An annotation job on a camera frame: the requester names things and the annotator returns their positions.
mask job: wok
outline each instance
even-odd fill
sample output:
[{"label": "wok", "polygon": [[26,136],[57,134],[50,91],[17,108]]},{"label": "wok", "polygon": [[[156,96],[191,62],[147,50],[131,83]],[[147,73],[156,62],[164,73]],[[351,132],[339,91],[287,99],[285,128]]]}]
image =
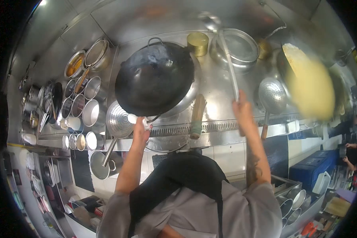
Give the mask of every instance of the wok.
[{"label": "wok", "polygon": [[[150,44],[152,39],[160,42]],[[194,80],[187,48],[153,37],[121,66],[115,83],[119,105],[137,116],[159,116],[176,106]]]}]

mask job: wooden handle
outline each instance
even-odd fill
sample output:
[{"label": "wooden handle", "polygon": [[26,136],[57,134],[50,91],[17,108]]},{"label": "wooden handle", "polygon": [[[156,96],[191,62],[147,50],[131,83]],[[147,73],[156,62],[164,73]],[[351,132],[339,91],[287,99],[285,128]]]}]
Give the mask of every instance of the wooden handle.
[{"label": "wooden handle", "polygon": [[80,87],[82,86],[82,83],[83,83],[83,81],[84,81],[84,79],[85,79],[85,77],[86,77],[86,75],[89,73],[89,69],[90,68],[87,68],[86,70],[85,70],[85,72],[82,74],[82,76],[81,76],[81,81],[77,84],[77,86],[75,87],[75,90],[74,90],[74,92],[77,94],[78,93],[78,90],[80,89]]},{"label": "wooden handle", "polygon": [[262,134],[260,136],[261,140],[265,140],[267,137],[268,125],[264,124],[262,129]]}]

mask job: red item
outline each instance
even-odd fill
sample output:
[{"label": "red item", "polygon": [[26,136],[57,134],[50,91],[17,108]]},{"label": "red item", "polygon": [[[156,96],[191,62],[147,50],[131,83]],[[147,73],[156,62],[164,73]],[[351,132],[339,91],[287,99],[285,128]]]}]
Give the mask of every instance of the red item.
[{"label": "red item", "polygon": [[311,237],[315,232],[316,232],[316,228],[317,228],[318,226],[316,225],[313,229],[312,229],[312,231],[309,233],[309,235],[308,235],[308,237]]},{"label": "red item", "polygon": [[313,222],[310,222],[304,227],[303,231],[301,232],[301,235],[302,236],[308,235],[309,232],[311,232],[312,230],[313,230]]},{"label": "red item", "polygon": [[103,216],[103,212],[100,211],[97,207],[94,209],[94,214],[99,216],[99,217],[102,217]]}]

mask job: chef's hand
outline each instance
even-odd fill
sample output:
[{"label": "chef's hand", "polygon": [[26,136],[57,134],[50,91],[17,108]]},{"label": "chef's hand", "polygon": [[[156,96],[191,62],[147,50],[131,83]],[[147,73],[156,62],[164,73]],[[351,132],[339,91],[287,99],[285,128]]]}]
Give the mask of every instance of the chef's hand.
[{"label": "chef's hand", "polygon": [[132,144],[135,143],[136,146],[145,147],[148,138],[150,137],[150,130],[144,130],[143,118],[138,117],[136,120],[136,124],[133,125],[133,141]]},{"label": "chef's hand", "polygon": [[257,125],[253,122],[251,103],[241,89],[239,90],[239,102],[233,101],[233,111],[239,127],[246,135],[250,132],[258,132]]}]

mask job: strainer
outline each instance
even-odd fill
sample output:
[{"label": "strainer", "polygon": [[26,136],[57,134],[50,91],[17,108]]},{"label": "strainer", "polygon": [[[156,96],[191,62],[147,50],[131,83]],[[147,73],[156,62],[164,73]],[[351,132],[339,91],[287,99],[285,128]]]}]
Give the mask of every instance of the strainer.
[{"label": "strainer", "polygon": [[265,78],[259,84],[259,99],[266,110],[261,139],[265,140],[270,114],[279,115],[287,106],[287,94],[283,84],[274,78]]},{"label": "strainer", "polygon": [[104,167],[106,167],[118,139],[127,137],[133,128],[133,124],[128,121],[128,112],[119,105],[118,101],[114,101],[107,110],[106,127],[114,138],[103,159],[102,166]]}]

